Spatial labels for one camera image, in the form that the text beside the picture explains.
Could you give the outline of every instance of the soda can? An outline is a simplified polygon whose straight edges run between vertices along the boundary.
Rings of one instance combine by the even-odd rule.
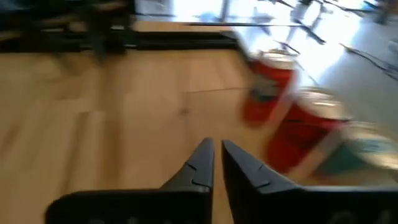
[[[311,152],[288,176],[298,182],[316,178],[328,185],[395,183],[398,145],[375,124],[347,122],[335,142]]]
[[[264,160],[278,172],[288,173],[316,148],[336,147],[341,125],[349,119],[342,102],[327,90],[301,88],[266,145]]]
[[[294,79],[295,57],[282,51],[259,52],[253,59],[256,74],[243,104],[243,121],[258,128],[269,120]]]

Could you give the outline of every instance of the cable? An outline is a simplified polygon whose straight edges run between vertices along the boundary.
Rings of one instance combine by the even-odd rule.
[[[378,69],[383,71],[383,74],[387,75],[388,77],[392,78],[393,80],[398,82],[398,78],[393,76],[392,73],[394,72],[398,72],[398,65],[393,65],[390,63],[387,63],[367,52],[363,52],[361,50],[356,50],[353,49],[352,47],[348,47],[344,44],[340,44],[341,46],[344,47],[344,49],[349,53],[349,54],[356,54],[358,56],[360,56],[361,58],[364,58],[366,60],[368,60],[369,62],[371,62],[375,67],[377,67]],[[383,63],[384,65],[380,65],[378,64],[375,60]]]

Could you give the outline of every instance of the can lid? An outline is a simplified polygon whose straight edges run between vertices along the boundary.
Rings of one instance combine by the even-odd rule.
[[[398,170],[398,145],[375,124],[349,122],[343,133],[350,149],[364,161],[385,169]]]
[[[259,51],[257,59],[264,65],[284,70],[293,70],[296,62],[295,56],[284,54],[276,50],[270,50],[268,52]]]
[[[342,102],[327,90],[305,87],[298,91],[297,103],[307,112],[321,118],[346,121],[351,118]]]

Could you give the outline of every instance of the red soda can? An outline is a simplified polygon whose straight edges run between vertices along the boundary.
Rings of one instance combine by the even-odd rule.
[[[324,139],[340,131],[347,120],[345,107],[331,93],[317,87],[302,88],[268,143],[265,161],[287,173]]]
[[[282,52],[259,52],[254,59],[256,79],[243,104],[243,120],[254,128],[270,117],[294,77],[295,57]]]

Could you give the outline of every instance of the wooden table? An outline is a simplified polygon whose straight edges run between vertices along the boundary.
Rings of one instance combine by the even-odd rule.
[[[68,56],[75,75],[49,55],[0,55],[0,223],[42,223],[51,201],[76,190],[160,187],[205,137],[216,150],[213,222],[232,223],[220,141],[259,156],[269,131],[240,120],[252,73],[238,53],[132,50],[104,68],[90,53]]]

